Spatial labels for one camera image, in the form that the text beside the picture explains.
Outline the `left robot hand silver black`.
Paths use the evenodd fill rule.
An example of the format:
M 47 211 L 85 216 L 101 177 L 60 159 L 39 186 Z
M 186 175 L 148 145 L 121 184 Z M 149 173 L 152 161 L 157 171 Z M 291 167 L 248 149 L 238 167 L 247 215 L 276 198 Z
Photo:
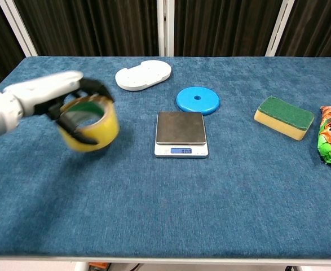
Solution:
M 114 101 L 102 82 L 84 77 L 80 71 L 54 73 L 12 84 L 7 86 L 2 94 L 18 106 L 20 117 L 46 114 L 77 142 L 96 145 L 96 139 L 84 135 L 69 117 L 60 112 L 65 98 L 68 95 L 79 98 L 80 91 L 89 96 L 96 94 Z

